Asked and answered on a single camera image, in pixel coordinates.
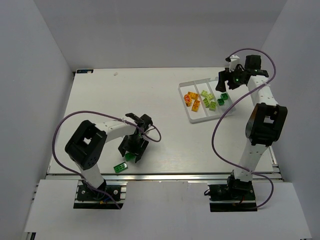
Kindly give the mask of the green long lego brick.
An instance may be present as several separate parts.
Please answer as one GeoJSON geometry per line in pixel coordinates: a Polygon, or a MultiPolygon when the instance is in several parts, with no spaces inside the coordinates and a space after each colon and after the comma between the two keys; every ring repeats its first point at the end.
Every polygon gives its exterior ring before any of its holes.
{"type": "Polygon", "coordinates": [[[122,162],[122,163],[114,166],[113,169],[114,169],[114,172],[118,174],[118,173],[121,173],[121,172],[127,170],[128,169],[128,165],[127,165],[126,162],[122,162]]]}

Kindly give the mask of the dark green square lego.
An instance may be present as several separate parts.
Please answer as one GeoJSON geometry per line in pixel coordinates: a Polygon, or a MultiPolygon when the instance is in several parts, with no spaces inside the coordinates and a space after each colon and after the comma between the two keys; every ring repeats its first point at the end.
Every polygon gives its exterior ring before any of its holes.
{"type": "Polygon", "coordinates": [[[229,95],[227,92],[221,93],[220,98],[223,99],[224,101],[229,99],[229,95]]]}

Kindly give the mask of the light green square lego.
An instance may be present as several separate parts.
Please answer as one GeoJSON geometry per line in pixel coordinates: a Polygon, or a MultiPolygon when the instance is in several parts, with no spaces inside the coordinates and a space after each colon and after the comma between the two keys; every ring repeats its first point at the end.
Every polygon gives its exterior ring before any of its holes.
{"type": "Polygon", "coordinates": [[[206,108],[209,108],[210,107],[210,100],[208,100],[207,98],[204,98],[203,100],[203,103],[204,103],[204,106],[206,107],[206,108]]]}

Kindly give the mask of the yellow long lego brick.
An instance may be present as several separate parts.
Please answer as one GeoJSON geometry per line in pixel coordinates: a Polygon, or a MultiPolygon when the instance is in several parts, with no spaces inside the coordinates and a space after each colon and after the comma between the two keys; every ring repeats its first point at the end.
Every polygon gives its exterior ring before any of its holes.
{"type": "Polygon", "coordinates": [[[197,93],[195,93],[195,92],[189,91],[187,94],[188,94],[188,96],[189,96],[191,99],[193,99],[193,100],[197,100],[198,97],[199,97],[199,95],[198,95],[197,93]]]}

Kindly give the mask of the yellow lego brick slope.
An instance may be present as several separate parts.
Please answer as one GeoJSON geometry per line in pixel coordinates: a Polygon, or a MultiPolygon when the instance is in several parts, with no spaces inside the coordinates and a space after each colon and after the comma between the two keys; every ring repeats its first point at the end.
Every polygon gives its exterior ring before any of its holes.
{"type": "Polygon", "coordinates": [[[200,101],[199,101],[199,100],[195,100],[195,101],[193,102],[193,105],[192,105],[191,110],[192,110],[193,112],[197,112],[197,111],[199,110],[199,107],[200,107],[200,101]]]}

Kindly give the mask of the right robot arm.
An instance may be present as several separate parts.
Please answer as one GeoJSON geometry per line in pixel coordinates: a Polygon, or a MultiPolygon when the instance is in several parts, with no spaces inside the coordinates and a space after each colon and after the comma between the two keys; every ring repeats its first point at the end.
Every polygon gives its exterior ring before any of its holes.
{"type": "Polygon", "coordinates": [[[229,66],[219,72],[216,91],[225,93],[242,85],[248,88],[254,109],[245,126],[246,145],[231,181],[249,183],[262,155],[281,135],[288,109],[279,105],[269,86],[269,74],[259,55],[248,55],[241,65],[237,55],[226,58],[229,66]]]}

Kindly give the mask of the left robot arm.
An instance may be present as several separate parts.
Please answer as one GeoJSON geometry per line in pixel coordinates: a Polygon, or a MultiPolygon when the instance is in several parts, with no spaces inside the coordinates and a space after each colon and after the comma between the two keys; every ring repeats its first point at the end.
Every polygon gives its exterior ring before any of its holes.
{"type": "Polygon", "coordinates": [[[121,121],[99,124],[84,120],[65,146],[65,152],[78,166],[84,179],[100,191],[105,189],[106,182],[98,167],[98,160],[106,143],[122,137],[118,147],[121,156],[130,153],[134,155],[136,162],[142,158],[149,144],[142,132],[153,125],[152,118],[147,114],[138,117],[127,113],[125,116],[121,121]]]}

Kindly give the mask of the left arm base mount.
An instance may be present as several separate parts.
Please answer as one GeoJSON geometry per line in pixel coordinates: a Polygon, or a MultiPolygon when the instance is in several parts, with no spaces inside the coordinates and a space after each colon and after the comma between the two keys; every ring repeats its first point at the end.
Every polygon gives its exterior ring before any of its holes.
{"type": "Polygon", "coordinates": [[[100,191],[89,188],[82,180],[77,182],[74,209],[81,210],[120,210],[126,199],[127,183],[106,181],[100,191]]]}

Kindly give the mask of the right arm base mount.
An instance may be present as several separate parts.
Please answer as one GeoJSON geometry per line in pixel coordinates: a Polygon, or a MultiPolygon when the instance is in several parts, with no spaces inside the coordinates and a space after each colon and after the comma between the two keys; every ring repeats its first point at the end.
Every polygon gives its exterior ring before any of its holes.
{"type": "Polygon", "coordinates": [[[258,211],[252,186],[248,191],[234,191],[229,190],[227,184],[210,184],[203,194],[209,197],[209,207],[212,213],[258,211]]]}

